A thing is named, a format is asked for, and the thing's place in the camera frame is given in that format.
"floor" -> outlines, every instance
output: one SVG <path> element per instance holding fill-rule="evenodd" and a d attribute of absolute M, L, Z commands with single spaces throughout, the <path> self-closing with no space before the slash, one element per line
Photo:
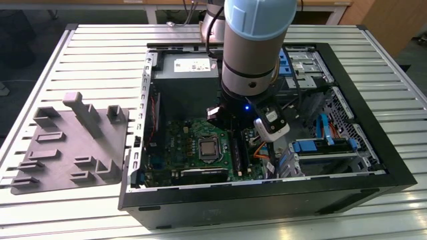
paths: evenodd
<path fill-rule="evenodd" d="M 28 21 L 36 32 L 36 39 L 30 43 L 36 55 L 34 64 L 21 69 L 11 69 L 0 62 L 0 81 L 8 87 L 8 96 L 0 96 L 0 146 L 20 114 L 28 95 L 39 79 L 54 48 L 64 32 L 67 24 L 147 24 L 147 16 L 142 10 L 64 10 L 59 11 L 59 19 L 51 20 L 47 11 L 25 11 Z M 191 22 L 198 22 L 198 14 Z M 174 21 L 182 23 L 186 19 L 184 11 L 178 13 L 158 11 L 159 23 Z M 411 65 L 407 75 L 427 95 L 427 46 L 419 46 L 411 41 L 396 58 L 396 62 Z"/>

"mesh panel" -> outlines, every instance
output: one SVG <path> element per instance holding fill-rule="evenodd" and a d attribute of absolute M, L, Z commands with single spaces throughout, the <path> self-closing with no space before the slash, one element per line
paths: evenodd
<path fill-rule="evenodd" d="M 356 131 L 358 124 L 348 123 L 348 115 L 344 111 L 344 107 L 340 103 L 339 97 L 336 93 L 332 91 L 330 95 L 330 99 L 324 102 L 324 107 L 319 110 L 319 113 L 316 113 L 316 116 L 320 113 L 326 113 L 328 119 L 331 120 L 334 126 L 338 129 L 339 135 L 343 138 L 352 138 L 358 141 L 359 144 L 359 153 L 363 155 L 363 157 L 367 157 L 371 164 L 378 164 L 379 161 L 374 157 L 375 153 L 372 148 L 368 146 L 366 138 L 360 136 L 360 134 Z M 316 137 L 316 125 L 315 125 L 316 118 L 312 118 L 307 124 L 310 133 L 312 137 Z"/>

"label sticker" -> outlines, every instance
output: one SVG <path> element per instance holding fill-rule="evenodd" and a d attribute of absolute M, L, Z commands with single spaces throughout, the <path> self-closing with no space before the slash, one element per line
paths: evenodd
<path fill-rule="evenodd" d="M 174 72 L 210 72 L 211 60 L 208 58 L 180 58 L 174 62 Z"/>
<path fill-rule="evenodd" d="M 267 163 L 267 168 L 270 172 L 275 173 L 275 166 L 271 164 L 271 162 Z"/>
<path fill-rule="evenodd" d="M 142 4 L 143 0 L 123 0 L 126 4 Z"/>

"aluminum extrusion table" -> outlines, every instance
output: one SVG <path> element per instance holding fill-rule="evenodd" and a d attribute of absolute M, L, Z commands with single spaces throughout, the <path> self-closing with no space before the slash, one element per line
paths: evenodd
<path fill-rule="evenodd" d="M 79 25 L 66 30 L 0 149 L 0 238 L 92 239 L 420 239 L 427 234 L 427 101 L 367 30 L 355 26 L 291 26 L 286 42 L 326 42 L 350 74 L 418 185 L 350 211 L 150 232 L 118 210 L 120 185 L 12 195 L 36 126 L 38 107 L 64 109 L 67 91 L 80 91 L 98 109 L 131 108 L 138 117 L 147 43 L 199 42 L 198 25 Z M 132 133 L 132 122 L 128 132 Z M 134 136 L 127 136 L 127 145 Z"/>

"black cable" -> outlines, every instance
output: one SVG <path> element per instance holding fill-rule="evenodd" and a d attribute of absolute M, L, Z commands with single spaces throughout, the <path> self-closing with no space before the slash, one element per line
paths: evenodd
<path fill-rule="evenodd" d="M 187 17 L 188 17 L 188 9 L 187 9 L 186 0 L 182 0 L 182 3 L 184 4 L 184 9 L 186 9 Z"/>
<path fill-rule="evenodd" d="M 295 70 L 294 70 L 294 66 L 292 66 L 292 61 L 291 61 L 291 57 L 287 51 L 287 48 L 284 48 L 283 50 L 287 61 L 288 61 L 288 68 L 291 70 L 291 74 L 292 74 L 292 79 L 294 79 L 294 83 L 295 83 L 295 87 L 296 87 L 296 92 L 298 92 L 298 107 L 302 107 L 302 102 L 303 102 L 303 96 L 302 96 L 302 88 L 300 88 L 300 84 L 299 84 L 299 80 L 296 78 L 296 74 L 295 74 Z"/>
<path fill-rule="evenodd" d="M 216 19 L 219 18 L 223 10 L 224 10 L 224 7 L 222 6 L 220 9 L 219 9 L 219 11 L 218 11 L 218 13 L 216 13 L 216 15 L 215 15 L 215 17 L 214 17 L 214 19 L 212 19 L 212 21 L 211 21 L 211 23 L 210 23 L 210 25 L 208 25 L 207 33 L 206 33 L 206 52 L 207 52 L 207 55 L 208 55 L 211 58 L 214 58 L 214 53 L 212 53 L 211 50 L 210 50 L 211 31 L 212 31 L 214 23 L 215 23 Z"/>

